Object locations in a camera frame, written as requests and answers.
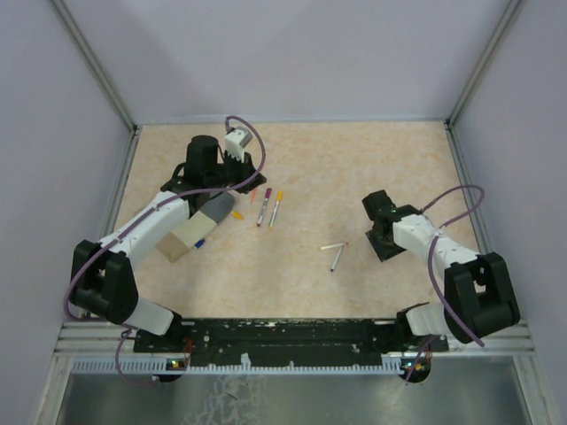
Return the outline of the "white pen yellow end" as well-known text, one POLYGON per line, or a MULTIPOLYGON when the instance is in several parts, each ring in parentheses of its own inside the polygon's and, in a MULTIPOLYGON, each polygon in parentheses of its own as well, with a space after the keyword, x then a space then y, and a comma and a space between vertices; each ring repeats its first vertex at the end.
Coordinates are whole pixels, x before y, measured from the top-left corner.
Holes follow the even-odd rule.
POLYGON ((269 229, 272 229, 275 225, 276 216, 277 216, 278 209, 279 209, 279 206, 281 204, 281 201, 283 199, 283 195, 284 195, 284 192, 282 190, 278 190, 277 195, 276 195, 276 202, 275 202, 275 205, 274 205, 274 209, 273 209, 273 212, 271 214, 270 221, 269 221, 269 224, 268 224, 269 229))

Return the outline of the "orange pen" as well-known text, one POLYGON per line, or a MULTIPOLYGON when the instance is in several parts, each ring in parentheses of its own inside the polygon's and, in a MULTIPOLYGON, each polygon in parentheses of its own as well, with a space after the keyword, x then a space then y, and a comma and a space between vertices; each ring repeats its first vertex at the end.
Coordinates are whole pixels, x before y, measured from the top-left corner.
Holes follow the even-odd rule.
POLYGON ((254 190, 252 191, 251 198, 250 198, 251 204, 254 203, 255 198, 257 197, 257 194, 258 194, 258 188, 254 189, 254 190))

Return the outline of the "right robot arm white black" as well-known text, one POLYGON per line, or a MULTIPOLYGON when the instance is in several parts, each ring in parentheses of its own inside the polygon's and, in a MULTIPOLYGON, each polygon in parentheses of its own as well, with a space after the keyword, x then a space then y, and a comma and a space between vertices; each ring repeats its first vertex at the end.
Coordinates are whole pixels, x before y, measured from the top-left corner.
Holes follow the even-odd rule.
POLYGON ((381 261, 408 251, 426 265, 436 303, 398 312, 397 343, 413 351, 427 336, 452 336, 463 344, 483 344, 483 337, 520 321, 517 298, 505 259, 496 252, 481 254, 436 227, 424 208, 397 206, 383 190, 362 200, 372 221, 366 237, 381 261))

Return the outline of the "magenta marker pen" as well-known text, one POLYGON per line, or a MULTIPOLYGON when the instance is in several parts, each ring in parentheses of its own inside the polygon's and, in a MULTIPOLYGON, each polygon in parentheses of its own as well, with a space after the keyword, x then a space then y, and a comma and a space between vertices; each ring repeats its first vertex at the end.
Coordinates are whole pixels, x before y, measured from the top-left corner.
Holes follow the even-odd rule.
POLYGON ((262 222, 264 221, 271 193, 272 193, 272 188, 267 188, 266 191, 265 191, 265 194, 264 194, 264 198, 262 200, 259 216, 258 216, 258 219, 256 221, 256 226, 258 228, 261 227, 262 222))

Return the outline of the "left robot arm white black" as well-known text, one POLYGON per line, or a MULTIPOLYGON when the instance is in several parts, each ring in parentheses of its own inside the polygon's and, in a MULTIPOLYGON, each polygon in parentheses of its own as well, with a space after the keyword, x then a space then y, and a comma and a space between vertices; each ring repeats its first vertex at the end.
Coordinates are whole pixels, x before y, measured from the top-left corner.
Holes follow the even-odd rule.
POLYGON ((266 182, 245 151, 251 140, 244 127, 230 129, 223 145, 209 135, 193 137, 185 161, 143 210, 112 234, 75 247, 65 305, 144 330, 165 351, 178 349, 180 315, 139 294, 135 268, 153 248, 179 259, 230 215, 234 191, 246 194, 266 182))

